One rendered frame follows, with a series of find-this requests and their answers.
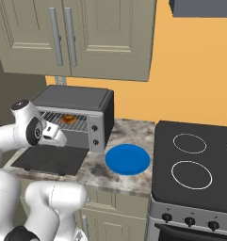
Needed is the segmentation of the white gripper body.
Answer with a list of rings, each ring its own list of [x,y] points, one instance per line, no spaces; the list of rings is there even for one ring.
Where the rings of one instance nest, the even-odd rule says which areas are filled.
[[[56,124],[48,124],[42,132],[40,145],[51,145],[64,147],[67,143],[67,138]]]

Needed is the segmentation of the dark toaster oven door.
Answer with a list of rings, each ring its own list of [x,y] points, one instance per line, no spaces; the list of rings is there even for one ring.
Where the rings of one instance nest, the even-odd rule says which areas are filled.
[[[28,148],[12,166],[59,176],[75,176],[88,152],[84,148],[37,145]]]

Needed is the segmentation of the brown bagel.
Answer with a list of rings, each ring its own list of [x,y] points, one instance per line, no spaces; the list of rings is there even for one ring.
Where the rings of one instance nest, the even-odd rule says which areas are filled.
[[[76,116],[73,116],[73,115],[63,115],[61,118],[60,118],[60,121],[62,123],[66,123],[66,124],[71,124],[71,123],[74,123],[76,122]]]

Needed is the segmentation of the metal toaster oven rack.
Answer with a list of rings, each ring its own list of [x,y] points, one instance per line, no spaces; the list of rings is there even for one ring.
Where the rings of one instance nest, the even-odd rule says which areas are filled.
[[[88,131],[87,117],[76,115],[76,121],[74,123],[63,123],[60,121],[62,117],[61,113],[54,112],[41,112],[41,116],[46,120],[54,124],[57,124],[62,130],[75,131],[86,133]]]

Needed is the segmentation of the grey toaster oven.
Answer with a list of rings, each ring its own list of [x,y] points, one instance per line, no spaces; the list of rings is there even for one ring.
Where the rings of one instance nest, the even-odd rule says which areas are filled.
[[[40,92],[32,103],[40,112],[87,117],[88,131],[65,131],[67,146],[103,153],[114,126],[114,91],[107,88],[87,88],[50,85]]]

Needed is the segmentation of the blue plate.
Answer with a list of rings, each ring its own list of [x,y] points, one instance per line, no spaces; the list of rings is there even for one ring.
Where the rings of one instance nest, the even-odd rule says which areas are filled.
[[[105,155],[109,169],[120,175],[137,175],[150,165],[150,155],[134,144],[120,144],[111,148]]]

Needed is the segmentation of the beige base cupboard door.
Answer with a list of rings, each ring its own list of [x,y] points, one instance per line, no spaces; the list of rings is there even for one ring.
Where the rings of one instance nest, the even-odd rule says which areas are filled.
[[[83,227],[83,216],[88,224],[89,241],[144,241],[146,219],[129,217],[83,208],[76,220]]]

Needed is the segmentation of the beige drawer front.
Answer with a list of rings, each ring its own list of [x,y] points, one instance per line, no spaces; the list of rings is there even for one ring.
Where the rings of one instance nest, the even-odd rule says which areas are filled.
[[[86,208],[129,217],[145,218],[149,198],[119,193],[112,189],[87,186],[89,202]]]

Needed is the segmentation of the black hob stove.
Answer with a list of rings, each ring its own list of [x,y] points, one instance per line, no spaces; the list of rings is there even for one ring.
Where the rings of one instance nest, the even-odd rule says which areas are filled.
[[[162,215],[172,215],[166,223]],[[188,227],[186,217],[195,224]],[[216,221],[214,232],[209,221]],[[227,241],[227,127],[160,121],[145,241]]]

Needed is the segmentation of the grey range hood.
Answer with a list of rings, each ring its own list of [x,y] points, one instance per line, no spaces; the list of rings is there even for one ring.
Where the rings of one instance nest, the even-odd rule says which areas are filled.
[[[169,0],[174,17],[227,18],[227,0]]]

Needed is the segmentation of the beige wall cupboard door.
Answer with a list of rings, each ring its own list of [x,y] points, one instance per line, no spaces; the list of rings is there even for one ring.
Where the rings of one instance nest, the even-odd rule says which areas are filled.
[[[49,8],[56,8],[63,66],[57,65]],[[62,0],[0,0],[0,60],[5,72],[71,74]]]
[[[63,0],[73,25],[73,77],[147,81],[155,0]]]

